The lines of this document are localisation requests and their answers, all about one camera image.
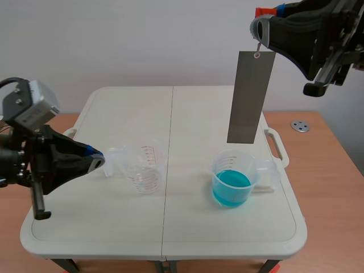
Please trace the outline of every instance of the wooden table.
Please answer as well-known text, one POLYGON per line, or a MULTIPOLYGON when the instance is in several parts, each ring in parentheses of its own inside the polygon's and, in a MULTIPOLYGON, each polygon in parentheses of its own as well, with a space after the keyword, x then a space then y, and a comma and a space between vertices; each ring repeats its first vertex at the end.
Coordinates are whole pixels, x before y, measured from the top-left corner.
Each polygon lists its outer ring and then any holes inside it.
MULTIPOLYGON (((364 178, 318 113, 266 113, 268 125, 277 130, 291 160, 286 169, 308 228, 305 247, 283 261, 279 273, 351 273, 364 268, 364 178), (303 119, 307 133, 291 129, 290 122, 303 119)), ((77 115, 63 114, 51 121, 63 132, 77 115)), ((0 272, 61 273, 50 261, 32 257, 19 242, 21 224, 30 207, 29 190, 18 186, 0 189, 0 272)), ((255 273, 263 261, 187 260, 179 273, 255 273)), ((80 268, 96 272, 154 272, 154 265, 140 261, 82 260, 80 268)))

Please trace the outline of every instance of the empty measuring cup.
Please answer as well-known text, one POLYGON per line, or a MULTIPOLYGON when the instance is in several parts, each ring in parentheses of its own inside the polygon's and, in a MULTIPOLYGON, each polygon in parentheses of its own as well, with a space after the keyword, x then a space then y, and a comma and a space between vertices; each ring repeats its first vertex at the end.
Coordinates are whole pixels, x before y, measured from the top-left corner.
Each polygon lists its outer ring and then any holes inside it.
POLYGON ((221 205, 235 207, 243 204, 260 182, 262 174, 269 175, 271 185, 260 190, 272 192, 279 182, 279 173, 271 160, 259 160, 244 152, 229 150, 216 156, 210 167, 212 190, 221 205))
POLYGON ((112 176, 113 167, 117 166, 139 192, 154 192, 164 180, 166 157, 155 140, 111 148, 105 159, 106 176, 112 176))

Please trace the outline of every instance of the gray metal plate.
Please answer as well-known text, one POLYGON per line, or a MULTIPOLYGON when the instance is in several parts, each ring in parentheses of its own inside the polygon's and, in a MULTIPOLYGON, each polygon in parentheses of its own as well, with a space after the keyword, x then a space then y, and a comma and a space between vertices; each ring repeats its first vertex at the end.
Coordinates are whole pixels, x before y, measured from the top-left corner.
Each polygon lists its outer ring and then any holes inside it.
POLYGON ((228 143, 254 143, 260 113, 266 98, 275 52, 239 52, 237 75, 231 106, 228 143))
POLYGON ((296 131, 302 132, 302 133, 305 133, 309 130, 309 125, 306 121, 300 121, 300 120, 292 121, 291 126, 296 131))

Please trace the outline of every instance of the white wall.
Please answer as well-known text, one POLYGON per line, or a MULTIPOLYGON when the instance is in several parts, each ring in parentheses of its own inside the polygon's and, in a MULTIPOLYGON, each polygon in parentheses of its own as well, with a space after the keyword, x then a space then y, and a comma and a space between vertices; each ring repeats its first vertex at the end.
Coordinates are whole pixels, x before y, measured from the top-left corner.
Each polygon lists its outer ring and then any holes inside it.
MULTIPOLYGON (((64 112, 103 86, 233 85, 238 51, 257 47, 255 8, 281 2, 1 0, 0 77, 41 79, 64 112)), ((319 110, 364 173, 363 75, 310 98, 299 70, 277 56, 264 107, 319 110)))

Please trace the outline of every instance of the table leg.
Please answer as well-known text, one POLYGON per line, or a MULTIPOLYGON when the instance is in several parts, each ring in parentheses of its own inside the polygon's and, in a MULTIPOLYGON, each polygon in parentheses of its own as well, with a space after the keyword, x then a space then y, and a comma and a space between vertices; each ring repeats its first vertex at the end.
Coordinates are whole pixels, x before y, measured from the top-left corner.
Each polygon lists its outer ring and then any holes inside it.
POLYGON ((51 259, 58 266, 62 267, 68 273, 79 273, 76 263, 72 259, 51 259))
POLYGON ((177 260, 169 261, 169 268, 171 269, 171 273, 177 273, 177 260))
POLYGON ((157 273, 164 273, 163 263, 159 260, 153 261, 157 273))
POLYGON ((267 260, 258 273, 269 273, 280 260, 267 260))

